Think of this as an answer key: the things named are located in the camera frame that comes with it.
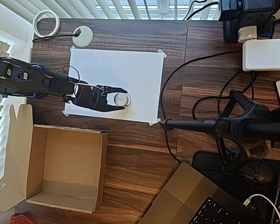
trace usb cable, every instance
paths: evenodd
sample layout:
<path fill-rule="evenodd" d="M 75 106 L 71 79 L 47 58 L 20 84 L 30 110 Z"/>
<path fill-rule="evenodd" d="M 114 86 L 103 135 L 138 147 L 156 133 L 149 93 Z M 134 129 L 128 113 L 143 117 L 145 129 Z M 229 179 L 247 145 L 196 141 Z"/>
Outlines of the usb cable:
<path fill-rule="evenodd" d="M 267 198 L 266 196 L 264 196 L 264 195 L 261 195 L 261 194 L 251 195 L 250 197 L 248 197 L 248 198 L 245 200 L 244 206 L 248 206 L 248 205 L 250 204 L 250 202 L 251 202 L 251 199 L 252 199 L 253 197 L 255 197 L 255 196 L 263 197 L 263 198 L 266 199 L 269 203 L 271 203 L 271 205 L 274 207 L 274 209 L 275 209 L 275 211 L 276 211 L 276 213 L 277 213 L 277 215 L 278 215 L 278 218 L 279 218 L 279 220 L 280 220 L 280 214 L 279 214 L 279 212 L 278 212 L 276 206 L 274 205 L 273 202 L 271 202 L 270 199 L 268 199 L 268 198 Z"/>

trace power adapter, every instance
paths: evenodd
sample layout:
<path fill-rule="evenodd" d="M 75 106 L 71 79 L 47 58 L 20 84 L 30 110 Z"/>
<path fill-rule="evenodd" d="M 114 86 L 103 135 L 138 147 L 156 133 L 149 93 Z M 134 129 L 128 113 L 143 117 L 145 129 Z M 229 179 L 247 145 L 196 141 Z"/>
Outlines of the power adapter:
<path fill-rule="evenodd" d="M 279 71 L 280 39 L 248 40 L 243 44 L 244 71 Z"/>

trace white tape roll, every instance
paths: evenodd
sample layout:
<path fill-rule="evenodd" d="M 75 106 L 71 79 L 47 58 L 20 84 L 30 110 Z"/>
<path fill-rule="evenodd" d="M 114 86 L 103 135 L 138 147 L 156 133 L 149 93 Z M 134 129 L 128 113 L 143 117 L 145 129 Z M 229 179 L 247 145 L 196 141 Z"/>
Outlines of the white tape roll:
<path fill-rule="evenodd" d="M 41 35 L 41 34 L 39 33 L 38 29 L 37 29 L 37 23 L 38 23 L 39 19 L 40 19 L 43 15 L 45 15 L 45 14 L 52 14 L 52 15 L 54 16 L 54 18 L 55 18 L 55 28 L 54 28 L 54 30 L 53 30 L 51 33 L 49 33 L 49 34 L 47 34 L 47 35 Z M 51 10 L 42 10 L 42 11 L 40 11 L 40 12 L 34 17 L 34 19 L 33 19 L 33 30 L 34 30 L 35 34 L 36 34 L 38 37 L 40 37 L 40 38 L 44 38 L 44 37 L 47 37 L 47 36 L 54 36 L 54 35 L 56 35 L 57 32 L 58 32 L 58 30 L 59 30 L 59 28 L 60 28 L 60 20 L 59 20 L 59 17 L 58 17 L 58 15 L 56 15 L 56 13 L 54 13 L 54 12 L 51 11 Z"/>

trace black cable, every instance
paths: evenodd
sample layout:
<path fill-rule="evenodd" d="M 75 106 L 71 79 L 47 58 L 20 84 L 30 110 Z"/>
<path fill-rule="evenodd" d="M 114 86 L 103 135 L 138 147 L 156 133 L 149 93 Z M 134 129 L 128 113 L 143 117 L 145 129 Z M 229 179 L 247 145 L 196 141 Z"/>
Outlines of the black cable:
<path fill-rule="evenodd" d="M 237 155 L 237 153 L 235 153 L 235 152 L 233 152 L 233 151 L 231 151 L 229 148 L 227 148 L 226 146 L 225 146 L 225 149 L 230 153 L 230 155 L 232 155 L 233 157 L 235 157 L 236 155 Z"/>
<path fill-rule="evenodd" d="M 254 100 L 254 79 L 255 79 L 255 71 L 251 71 L 251 91 L 252 91 L 252 100 Z"/>
<path fill-rule="evenodd" d="M 79 35 L 80 34 L 46 36 L 46 37 L 35 38 L 35 39 L 32 40 L 32 42 L 35 43 L 36 41 L 48 40 L 48 39 L 55 38 L 55 37 L 70 37 L 70 36 L 78 37 Z"/>
<path fill-rule="evenodd" d="M 76 71 L 76 73 L 78 74 L 78 78 L 79 78 L 77 83 L 79 83 L 80 79 L 81 79 L 80 73 L 74 66 L 71 66 L 71 65 L 65 65 L 63 67 L 63 72 L 66 74 L 66 79 L 69 77 L 69 72 L 70 72 L 70 69 L 67 72 L 65 71 L 65 68 L 67 68 L 67 67 L 72 68 Z"/>
<path fill-rule="evenodd" d="M 165 111 L 164 111 L 164 106 L 163 106 L 163 93 L 164 93 L 164 90 L 165 90 L 165 87 L 167 85 L 167 83 L 169 82 L 169 80 L 171 79 L 171 77 L 179 70 L 181 69 L 183 66 L 191 63 L 191 62 L 195 62 L 195 61 L 200 61 L 200 60 L 203 60 L 203 59 L 207 59 L 207 58 L 211 58 L 211 57 L 216 57 L 216 56 L 220 56 L 220 55 L 227 55 L 227 54 L 232 54 L 232 53 L 238 53 L 238 52 L 241 52 L 242 49 L 240 50 L 233 50 L 233 51 L 226 51 L 226 52 L 222 52 L 222 53 L 218 53 L 218 54 L 214 54 L 214 55 L 209 55 L 209 56 L 204 56 L 204 57 L 199 57 L 199 58 L 195 58 L 195 59 L 192 59 L 190 61 L 187 61 L 185 62 L 184 64 L 178 66 L 170 75 L 169 77 L 167 78 L 167 80 L 165 81 L 164 83 L 164 86 L 161 90 L 161 95 L 160 95 L 160 104 L 161 104 L 161 109 L 162 109 L 162 114 L 163 114 L 163 118 L 166 119 L 166 115 L 165 115 Z"/>
<path fill-rule="evenodd" d="M 200 98 L 199 100 L 197 100 L 196 103 L 193 106 L 193 109 L 192 109 L 192 116 L 193 116 L 194 120 L 197 120 L 197 118 L 195 116 L 195 109 L 196 109 L 197 105 L 201 101 L 206 100 L 206 99 L 219 99 L 219 96 L 207 96 L 207 97 L 203 97 L 203 98 Z M 221 99 L 229 99 L 229 97 L 228 96 L 222 96 Z"/>
<path fill-rule="evenodd" d="M 180 161 L 179 159 L 177 159 L 177 157 L 172 153 L 171 149 L 170 149 L 170 146 L 169 146 L 169 142 L 168 142 L 168 136 L 167 136 L 167 130 L 165 130 L 165 139 L 166 139 L 166 144 L 167 144 L 167 148 L 168 148 L 168 151 L 170 153 L 170 155 L 176 160 L 178 161 L 179 163 L 182 163 L 182 161 Z"/>
<path fill-rule="evenodd" d="M 203 60 L 203 59 L 207 59 L 207 58 L 211 58 L 211 57 L 216 57 L 216 56 L 220 56 L 220 55 L 226 55 L 226 54 L 232 54 L 232 53 L 237 53 L 237 52 L 241 52 L 242 49 L 240 50 L 233 50 L 233 51 L 226 51 L 226 52 L 222 52 L 222 53 L 218 53 L 218 54 L 214 54 L 214 55 L 209 55 L 209 56 L 204 56 L 204 57 L 199 57 L 199 58 L 195 58 L 195 59 L 192 59 L 190 61 L 187 61 L 185 62 L 184 64 L 178 66 L 170 75 L 169 77 L 167 78 L 167 80 L 165 81 L 164 85 L 163 85 L 163 88 L 161 90 L 161 95 L 160 95 L 160 104 L 161 104 L 161 109 L 162 109 L 162 114 L 163 114 L 163 118 L 166 119 L 166 115 L 165 115 L 165 110 L 164 110 L 164 105 L 163 105 L 163 93 L 164 93 L 164 90 L 165 90 L 165 87 L 167 85 L 167 83 L 169 82 L 169 80 L 171 79 L 171 77 L 180 69 L 182 68 L 183 66 L 191 63 L 191 62 L 195 62 L 195 61 L 199 61 L 199 60 Z M 166 144 L 167 144 L 167 148 L 168 148 L 168 151 L 170 153 L 170 155 L 179 163 L 181 163 L 181 161 L 179 159 L 177 159 L 177 157 L 172 153 L 171 149 L 170 149 L 170 146 L 169 146 L 169 142 L 168 142 L 168 136 L 167 136 L 167 130 L 164 129 L 165 131 L 165 139 L 166 139 Z"/>
<path fill-rule="evenodd" d="M 195 1 L 192 1 L 191 6 L 189 7 L 189 10 L 188 10 L 188 12 L 187 12 L 185 18 L 183 18 L 182 20 L 185 20 L 185 19 L 187 18 L 188 14 L 189 14 L 189 12 L 191 11 L 191 8 L 192 8 L 192 6 L 194 5 L 195 2 L 196 2 L 196 3 L 204 3 L 204 2 L 206 2 L 206 1 L 207 1 L 207 0 L 203 0 L 203 1 L 197 1 L 197 0 L 195 0 Z"/>
<path fill-rule="evenodd" d="M 216 168 L 216 167 L 196 167 L 196 166 L 193 166 L 193 165 L 192 165 L 192 167 L 195 168 L 195 169 L 213 169 L 213 170 L 218 170 L 218 171 L 223 172 L 223 170 L 221 168 Z"/>
<path fill-rule="evenodd" d="M 245 93 L 247 92 L 247 90 L 251 87 L 251 82 L 242 90 L 242 93 Z M 198 104 L 203 101 L 203 100 L 206 100 L 206 99 L 218 99 L 218 101 L 220 101 L 221 99 L 229 99 L 229 96 L 221 96 L 221 98 L 219 98 L 219 96 L 207 96 L 207 97 L 203 97 L 199 100 L 197 100 L 193 106 L 193 109 L 192 109 L 192 116 L 193 116 L 193 119 L 196 120 L 196 115 L 195 115 L 195 109 L 196 107 L 198 106 Z"/>
<path fill-rule="evenodd" d="M 252 100 L 254 100 L 254 80 L 251 79 Z"/>
<path fill-rule="evenodd" d="M 247 90 L 252 86 L 252 84 L 254 84 L 254 81 L 256 80 L 256 78 L 257 78 L 257 75 L 255 75 L 255 76 L 253 76 L 254 78 L 253 79 L 251 79 L 251 82 L 246 86 L 246 88 L 244 88 L 243 90 L 242 90 L 242 93 L 245 93 L 245 92 L 247 92 Z M 221 101 L 221 99 L 222 99 L 222 97 L 219 97 L 219 99 L 218 99 L 218 104 L 217 104 L 217 111 L 218 111 L 218 114 L 221 116 L 221 111 L 220 111 L 220 101 Z"/>
<path fill-rule="evenodd" d="M 274 19 L 273 20 L 273 25 L 272 25 L 272 29 L 271 29 L 270 39 L 273 38 L 273 35 L 274 35 L 274 32 L 275 32 L 275 26 L 276 26 L 277 23 L 280 23 L 280 19 Z"/>
<path fill-rule="evenodd" d="M 199 13 L 199 12 L 205 10 L 207 7 L 210 7 L 210 6 L 213 6 L 213 5 L 218 5 L 218 4 L 219 4 L 219 2 L 217 2 L 217 1 L 211 2 L 211 3 L 209 3 L 209 4 L 206 4 L 206 5 L 203 6 L 202 8 L 200 8 L 200 9 L 196 10 L 195 12 L 193 12 L 193 13 L 187 18 L 187 20 L 191 19 L 191 18 L 192 18 L 194 15 L 196 15 L 197 13 Z"/>
<path fill-rule="evenodd" d="M 226 87 L 228 86 L 228 84 L 233 80 L 235 79 L 236 76 L 239 75 L 239 73 L 241 72 L 242 69 L 238 70 L 237 73 L 235 73 L 226 83 L 225 85 L 223 86 L 220 94 L 219 94 L 219 98 L 218 98 L 218 103 L 217 103 L 217 111 L 218 111 L 218 114 L 219 116 L 221 116 L 221 110 L 220 110 L 220 102 L 221 102 L 221 98 L 222 98 L 222 94 L 224 92 L 224 90 L 226 89 Z"/>

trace red object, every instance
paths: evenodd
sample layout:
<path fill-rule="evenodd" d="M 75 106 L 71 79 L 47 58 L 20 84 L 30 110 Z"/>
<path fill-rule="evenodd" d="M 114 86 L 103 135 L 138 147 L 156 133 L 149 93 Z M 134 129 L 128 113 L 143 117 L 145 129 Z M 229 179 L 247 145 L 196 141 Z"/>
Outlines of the red object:
<path fill-rule="evenodd" d="M 29 215 L 26 213 L 23 214 L 14 214 L 10 217 L 9 224 L 37 224 Z"/>

